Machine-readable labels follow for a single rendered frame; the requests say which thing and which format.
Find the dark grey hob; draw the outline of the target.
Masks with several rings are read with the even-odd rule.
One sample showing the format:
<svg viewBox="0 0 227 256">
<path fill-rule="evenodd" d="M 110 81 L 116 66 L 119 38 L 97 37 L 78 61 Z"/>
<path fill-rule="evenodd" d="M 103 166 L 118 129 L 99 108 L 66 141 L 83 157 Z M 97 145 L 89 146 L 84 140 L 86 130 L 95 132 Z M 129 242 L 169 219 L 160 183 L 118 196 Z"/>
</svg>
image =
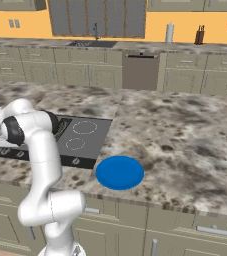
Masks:
<svg viewBox="0 0 227 256">
<path fill-rule="evenodd" d="M 91 169 L 103 146 L 111 122 L 107 119 L 56 116 L 47 111 L 0 119 L 3 158 L 25 160 L 33 170 L 58 170 L 63 166 Z M 23 151 L 24 156 L 16 155 Z M 78 158 L 80 163 L 73 165 Z"/>
</svg>

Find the grey sink basin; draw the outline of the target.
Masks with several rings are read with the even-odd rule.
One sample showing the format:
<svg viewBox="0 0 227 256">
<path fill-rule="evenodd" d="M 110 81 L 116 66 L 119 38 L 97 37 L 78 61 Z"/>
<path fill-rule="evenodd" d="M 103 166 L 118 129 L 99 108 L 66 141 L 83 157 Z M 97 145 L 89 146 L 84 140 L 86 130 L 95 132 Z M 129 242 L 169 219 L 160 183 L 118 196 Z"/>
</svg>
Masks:
<svg viewBox="0 0 227 256">
<path fill-rule="evenodd" d="M 116 41 L 91 41 L 91 40 L 76 40 L 68 44 L 71 47 L 104 47 L 112 48 L 117 44 Z"/>
</svg>

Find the olive wall cupboard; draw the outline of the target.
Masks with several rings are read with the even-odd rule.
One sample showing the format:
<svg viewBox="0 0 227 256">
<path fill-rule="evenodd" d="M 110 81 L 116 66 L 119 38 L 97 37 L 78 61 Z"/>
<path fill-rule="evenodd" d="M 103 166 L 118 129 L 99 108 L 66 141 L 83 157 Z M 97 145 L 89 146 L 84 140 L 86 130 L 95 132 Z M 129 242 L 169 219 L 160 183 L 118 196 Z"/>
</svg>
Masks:
<svg viewBox="0 0 227 256">
<path fill-rule="evenodd" d="M 40 11 L 45 9 L 45 0 L 0 0 L 0 11 Z"/>
<path fill-rule="evenodd" d="M 227 12 L 227 0 L 148 0 L 150 12 Z"/>
</svg>

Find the grey sink tap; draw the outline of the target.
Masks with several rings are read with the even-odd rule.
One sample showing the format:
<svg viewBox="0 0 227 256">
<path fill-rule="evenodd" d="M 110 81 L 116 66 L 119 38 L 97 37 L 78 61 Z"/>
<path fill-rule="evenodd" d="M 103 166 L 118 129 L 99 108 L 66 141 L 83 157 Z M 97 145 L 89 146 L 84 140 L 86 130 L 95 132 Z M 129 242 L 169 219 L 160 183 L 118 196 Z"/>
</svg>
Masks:
<svg viewBox="0 0 227 256">
<path fill-rule="evenodd" d="M 98 41 L 101 37 L 99 36 L 99 33 L 98 33 L 98 26 L 97 26 L 97 23 L 94 23 L 93 30 L 94 30 L 95 40 Z"/>
</svg>

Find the grey window blinds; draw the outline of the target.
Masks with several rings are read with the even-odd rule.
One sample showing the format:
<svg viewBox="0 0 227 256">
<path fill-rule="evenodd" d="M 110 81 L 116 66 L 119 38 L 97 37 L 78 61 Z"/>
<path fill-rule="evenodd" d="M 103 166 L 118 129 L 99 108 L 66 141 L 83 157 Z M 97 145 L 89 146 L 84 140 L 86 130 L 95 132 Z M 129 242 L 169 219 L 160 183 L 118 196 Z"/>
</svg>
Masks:
<svg viewBox="0 0 227 256">
<path fill-rule="evenodd" d="M 147 0 L 48 0 L 54 36 L 144 38 Z"/>
</svg>

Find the olive base cupboard run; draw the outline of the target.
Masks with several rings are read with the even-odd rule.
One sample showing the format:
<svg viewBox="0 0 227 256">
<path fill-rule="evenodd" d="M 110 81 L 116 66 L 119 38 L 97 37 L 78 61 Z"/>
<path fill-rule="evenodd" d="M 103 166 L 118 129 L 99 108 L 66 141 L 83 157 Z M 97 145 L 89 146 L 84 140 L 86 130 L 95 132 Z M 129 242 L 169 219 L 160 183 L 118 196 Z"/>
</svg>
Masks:
<svg viewBox="0 0 227 256">
<path fill-rule="evenodd" d="M 157 90 L 227 97 L 227 55 L 162 53 Z"/>
<path fill-rule="evenodd" d="M 0 81 L 122 87 L 122 52 L 0 46 Z"/>
</svg>

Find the brown knife block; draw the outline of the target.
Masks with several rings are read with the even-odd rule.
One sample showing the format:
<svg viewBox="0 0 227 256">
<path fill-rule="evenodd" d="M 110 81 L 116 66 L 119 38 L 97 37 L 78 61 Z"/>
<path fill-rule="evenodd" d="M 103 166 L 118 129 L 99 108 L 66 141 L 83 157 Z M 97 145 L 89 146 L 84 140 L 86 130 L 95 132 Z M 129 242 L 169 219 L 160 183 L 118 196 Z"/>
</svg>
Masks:
<svg viewBox="0 0 227 256">
<path fill-rule="evenodd" d="M 196 38 L 195 38 L 195 44 L 196 45 L 202 45 L 203 44 L 204 34 L 205 34 L 205 26 L 200 25 L 199 29 L 196 32 Z"/>
</svg>

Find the olive cupboard door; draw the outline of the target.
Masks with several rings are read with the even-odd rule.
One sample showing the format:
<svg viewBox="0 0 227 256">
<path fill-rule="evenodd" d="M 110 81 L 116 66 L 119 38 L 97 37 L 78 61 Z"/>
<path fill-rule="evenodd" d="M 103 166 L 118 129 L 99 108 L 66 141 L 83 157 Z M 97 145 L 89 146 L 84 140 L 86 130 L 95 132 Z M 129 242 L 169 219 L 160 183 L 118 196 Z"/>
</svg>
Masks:
<svg viewBox="0 0 227 256">
<path fill-rule="evenodd" d="M 158 240 L 156 256 L 227 256 L 227 237 L 150 230 L 146 232 L 144 256 L 150 256 L 153 238 Z"/>
<path fill-rule="evenodd" d="M 32 240 L 27 227 L 17 217 L 18 208 L 0 203 L 0 250 L 37 256 L 46 242 L 41 227 L 33 227 L 36 239 Z"/>
<path fill-rule="evenodd" d="M 94 231 L 75 228 L 74 236 L 87 256 L 142 256 L 144 232 L 135 228 Z"/>
</svg>

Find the blue round plate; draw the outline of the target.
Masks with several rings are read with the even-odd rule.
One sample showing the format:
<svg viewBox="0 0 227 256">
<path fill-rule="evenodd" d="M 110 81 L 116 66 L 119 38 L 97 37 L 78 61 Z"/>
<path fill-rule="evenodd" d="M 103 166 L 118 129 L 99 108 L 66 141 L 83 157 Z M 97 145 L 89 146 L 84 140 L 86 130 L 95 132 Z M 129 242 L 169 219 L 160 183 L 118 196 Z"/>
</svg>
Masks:
<svg viewBox="0 0 227 256">
<path fill-rule="evenodd" d="M 129 190 L 144 178 L 143 166 L 128 156 L 112 156 L 104 159 L 96 168 L 98 182 L 111 190 Z"/>
</svg>

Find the white paper towel roll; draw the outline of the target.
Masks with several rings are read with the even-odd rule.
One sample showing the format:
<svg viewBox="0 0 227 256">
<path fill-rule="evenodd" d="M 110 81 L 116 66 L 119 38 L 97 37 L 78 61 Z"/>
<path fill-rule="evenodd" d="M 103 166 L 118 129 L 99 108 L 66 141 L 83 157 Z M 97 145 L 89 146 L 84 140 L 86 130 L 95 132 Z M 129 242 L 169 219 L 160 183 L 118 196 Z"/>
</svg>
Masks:
<svg viewBox="0 0 227 256">
<path fill-rule="evenodd" d="M 174 34 L 174 24 L 169 23 L 166 27 L 166 35 L 165 35 L 165 42 L 172 43 L 173 42 L 173 34 Z"/>
</svg>

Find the grey brown dishwasher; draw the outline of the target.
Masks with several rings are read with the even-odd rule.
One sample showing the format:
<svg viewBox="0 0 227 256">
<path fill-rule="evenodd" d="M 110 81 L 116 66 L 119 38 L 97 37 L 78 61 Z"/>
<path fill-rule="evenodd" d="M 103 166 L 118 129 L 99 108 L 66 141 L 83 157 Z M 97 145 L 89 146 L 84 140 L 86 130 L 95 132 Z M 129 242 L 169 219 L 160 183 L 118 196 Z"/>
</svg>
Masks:
<svg viewBox="0 0 227 256">
<path fill-rule="evenodd" d="M 125 53 L 123 55 L 124 89 L 157 89 L 159 56 L 145 53 Z"/>
</svg>

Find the olive drawer front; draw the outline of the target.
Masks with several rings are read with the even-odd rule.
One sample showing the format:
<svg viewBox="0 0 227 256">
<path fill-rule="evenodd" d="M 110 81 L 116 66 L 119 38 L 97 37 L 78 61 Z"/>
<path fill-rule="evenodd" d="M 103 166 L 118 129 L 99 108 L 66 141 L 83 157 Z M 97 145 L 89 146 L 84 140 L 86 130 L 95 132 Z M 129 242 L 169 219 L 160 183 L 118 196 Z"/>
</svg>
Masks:
<svg viewBox="0 0 227 256">
<path fill-rule="evenodd" d="M 217 226 L 218 229 L 227 230 L 227 219 L 159 208 L 150 208 L 148 212 L 147 229 L 152 231 L 162 231 L 171 234 L 186 232 L 195 236 L 197 234 L 206 233 L 197 231 L 196 226 L 211 228 L 214 225 Z"/>
<path fill-rule="evenodd" d="M 99 210 L 99 213 L 85 212 L 84 218 L 140 229 L 146 226 L 145 206 L 89 197 L 86 202 L 88 208 Z"/>
</svg>

